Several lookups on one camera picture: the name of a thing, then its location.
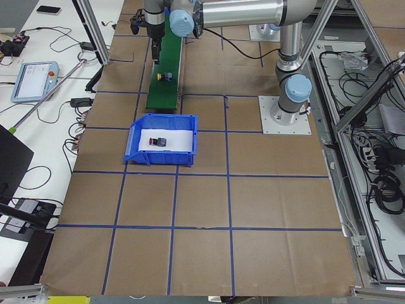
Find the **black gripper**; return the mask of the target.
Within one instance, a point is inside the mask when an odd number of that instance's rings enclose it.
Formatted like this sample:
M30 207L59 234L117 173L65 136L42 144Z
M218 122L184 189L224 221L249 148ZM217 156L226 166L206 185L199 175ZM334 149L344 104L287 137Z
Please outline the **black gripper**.
M152 59L159 61L161 52L161 41L165 36L165 25L160 23L157 25L147 24L147 34L152 39L151 52Z

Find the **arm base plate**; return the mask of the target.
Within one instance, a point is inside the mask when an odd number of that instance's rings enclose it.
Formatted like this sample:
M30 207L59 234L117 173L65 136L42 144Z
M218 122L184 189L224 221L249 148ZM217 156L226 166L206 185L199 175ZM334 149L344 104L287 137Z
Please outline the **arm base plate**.
M297 113L286 113L278 104L278 96L258 96L263 134L310 136L309 119L304 108Z

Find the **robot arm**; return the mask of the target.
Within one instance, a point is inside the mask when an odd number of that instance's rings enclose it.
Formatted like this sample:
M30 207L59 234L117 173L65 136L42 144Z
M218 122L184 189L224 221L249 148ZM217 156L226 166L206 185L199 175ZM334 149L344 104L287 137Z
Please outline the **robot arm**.
M301 106L308 100L312 90L309 79L298 73L304 63L301 49L302 21L315 7L315 1L144 1L131 19L131 29L147 30L152 39L152 55L159 63L161 45L165 36L165 23L178 37L194 35L215 27L259 25L272 23L280 27L276 73L280 97L270 110L274 122L292 125L297 122Z

